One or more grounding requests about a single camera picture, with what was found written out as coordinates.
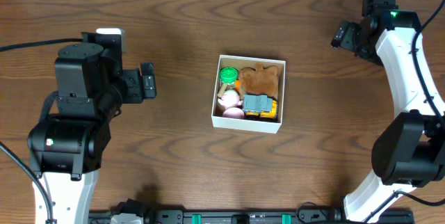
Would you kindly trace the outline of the pink white plush toy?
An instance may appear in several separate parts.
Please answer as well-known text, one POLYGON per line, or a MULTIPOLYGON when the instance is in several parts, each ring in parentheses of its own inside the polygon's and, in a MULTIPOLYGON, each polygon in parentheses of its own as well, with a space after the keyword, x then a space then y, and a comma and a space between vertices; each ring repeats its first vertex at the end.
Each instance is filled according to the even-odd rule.
POLYGON ((243 100, 235 90, 226 90, 217 100, 218 104, 224 108, 222 117, 242 120, 245 117, 241 106, 243 100))

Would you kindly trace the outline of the pig face wooden rattle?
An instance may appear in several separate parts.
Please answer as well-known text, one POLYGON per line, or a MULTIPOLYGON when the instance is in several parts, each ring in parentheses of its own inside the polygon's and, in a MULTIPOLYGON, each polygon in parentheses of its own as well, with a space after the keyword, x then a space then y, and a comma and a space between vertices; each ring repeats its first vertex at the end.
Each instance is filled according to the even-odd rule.
POLYGON ((224 95, 224 93, 225 93, 227 87, 228 87, 228 84, 227 84, 227 83, 222 83, 222 85, 221 85, 221 87, 220 87, 220 89, 219 89, 219 91, 218 91, 217 96, 218 96, 218 97, 222 97, 222 96, 224 95))

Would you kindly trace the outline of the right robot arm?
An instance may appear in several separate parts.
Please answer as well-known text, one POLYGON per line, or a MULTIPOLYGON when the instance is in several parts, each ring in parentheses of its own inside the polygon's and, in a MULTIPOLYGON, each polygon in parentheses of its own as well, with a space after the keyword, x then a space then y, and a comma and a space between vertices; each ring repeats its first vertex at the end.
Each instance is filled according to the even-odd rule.
POLYGON ((343 21, 331 45, 385 69, 394 120, 373 144, 372 170, 343 198, 335 220, 350 223, 410 223, 391 211, 397 199, 444 178, 444 100, 423 52, 424 24, 396 0, 363 0, 362 21, 343 21))

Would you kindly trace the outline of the green round toy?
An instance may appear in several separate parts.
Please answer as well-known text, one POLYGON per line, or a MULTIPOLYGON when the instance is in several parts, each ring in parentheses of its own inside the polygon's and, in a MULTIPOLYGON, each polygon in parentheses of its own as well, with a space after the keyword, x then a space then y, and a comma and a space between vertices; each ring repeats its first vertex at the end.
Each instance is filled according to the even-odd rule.
POLYGON ((228 85, 233 84, 238 79, 238 70, 234 67, 224 67, 220 71, 220 80, 228 85))

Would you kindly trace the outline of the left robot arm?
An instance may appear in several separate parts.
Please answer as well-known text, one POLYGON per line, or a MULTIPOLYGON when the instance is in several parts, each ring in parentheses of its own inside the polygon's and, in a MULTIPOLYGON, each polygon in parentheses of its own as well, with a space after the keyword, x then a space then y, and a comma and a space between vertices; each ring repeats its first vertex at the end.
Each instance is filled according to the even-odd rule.
POLYGON ((152 63, 123 68, 124 35, 97 29, 58 52, 58 89, 45 99, 28 136, 36 223, 88 222, 111 120, 123 104, 156 97, 152 63))

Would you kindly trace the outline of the grey yellow toy truck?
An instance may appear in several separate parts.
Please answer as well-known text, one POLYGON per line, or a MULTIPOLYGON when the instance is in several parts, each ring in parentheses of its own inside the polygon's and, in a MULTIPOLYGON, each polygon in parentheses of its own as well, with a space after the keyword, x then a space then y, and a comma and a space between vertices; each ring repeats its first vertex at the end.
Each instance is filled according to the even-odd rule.
POLYGON ((243 100, 243 112, 249 119, 274 121, 277 118, 278 103, 267 95, 246 95, 243 100))

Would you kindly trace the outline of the brown plush toy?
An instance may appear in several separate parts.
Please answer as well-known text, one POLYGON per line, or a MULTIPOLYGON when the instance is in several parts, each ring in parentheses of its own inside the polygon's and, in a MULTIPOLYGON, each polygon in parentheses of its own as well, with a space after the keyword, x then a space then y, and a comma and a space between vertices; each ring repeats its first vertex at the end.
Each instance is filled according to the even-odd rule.
POLYGON ((256 63, 255 69, 251 67, 243 68, 238 79, 241 87, 249 95, 267 95, 274 99, 279 93, 280 69, 272 65, 264 67, 263 63, 256 63))

